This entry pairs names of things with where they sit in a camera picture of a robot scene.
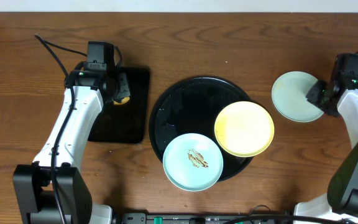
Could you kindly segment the yellow green scrub sponge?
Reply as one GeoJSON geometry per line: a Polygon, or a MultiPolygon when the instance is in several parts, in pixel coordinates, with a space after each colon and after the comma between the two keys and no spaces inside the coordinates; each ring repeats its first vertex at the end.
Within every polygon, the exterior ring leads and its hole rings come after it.
{"type": "Polygon", "coordinates": [[[114,105],[124,105],[124,104],[128,103],[129,100],[130,100],[129,96],[123,97],[123,98],[114,100],[114,105]]]}

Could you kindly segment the pale green plate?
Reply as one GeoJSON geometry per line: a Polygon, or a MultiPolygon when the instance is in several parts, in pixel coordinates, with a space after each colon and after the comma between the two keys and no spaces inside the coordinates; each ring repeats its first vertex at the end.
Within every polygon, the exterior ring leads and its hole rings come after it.
{"type": "Polygon", "coordinates": [[[312,122],[323,112],[306,99],[306,94],[318,81],[306,72],[292,71],[278,77],[272,86],[272,101],[284,117],[299,123],[312,122]]]}

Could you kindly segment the yellow plate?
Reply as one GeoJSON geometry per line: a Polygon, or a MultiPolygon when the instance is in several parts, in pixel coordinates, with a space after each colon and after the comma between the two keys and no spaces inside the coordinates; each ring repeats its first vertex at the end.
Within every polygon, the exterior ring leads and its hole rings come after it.
{"type": "Polygon", "coordinates": [[[237,157],[253,157],[271,144],[275,127],[266,109],[250,101],[238,101],[223,108],[214,122],[218,144],[237,157]]]}

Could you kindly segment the light blue plate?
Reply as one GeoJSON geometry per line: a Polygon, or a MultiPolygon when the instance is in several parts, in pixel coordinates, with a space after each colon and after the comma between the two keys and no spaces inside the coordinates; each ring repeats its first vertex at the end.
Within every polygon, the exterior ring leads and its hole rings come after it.
{"type": "Polygon", "coordinates": [[[163,169],[178,188],[199,192],[212,187],[223,172],[223,155],[210,138],[187,133],[173,139],[163,153],[163,169]]]}

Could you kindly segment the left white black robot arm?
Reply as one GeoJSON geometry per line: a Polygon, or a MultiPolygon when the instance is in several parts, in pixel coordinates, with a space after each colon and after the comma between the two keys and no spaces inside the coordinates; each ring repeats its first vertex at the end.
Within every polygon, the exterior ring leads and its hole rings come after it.
{"type": "Polygon", "coordinates": [[[65,79],[62,108],[41,151],[19,164],[13,184],[23,223],[112,223],[113,209],[94,204],[81,176],[83,153],[105,102],[130,95],[124,72],[74,70],[65,79]]]}

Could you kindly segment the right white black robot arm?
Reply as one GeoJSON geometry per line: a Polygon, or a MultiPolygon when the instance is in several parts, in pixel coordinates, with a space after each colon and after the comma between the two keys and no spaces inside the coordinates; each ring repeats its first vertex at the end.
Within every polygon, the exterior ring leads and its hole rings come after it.
{"type": "Polygon", "coordinates": [[[318,81],[306,98],[344,120],[352,150],[330,180],[326,194],[295,206],[296,222],[358,223],[358,81],[318,81]]]}

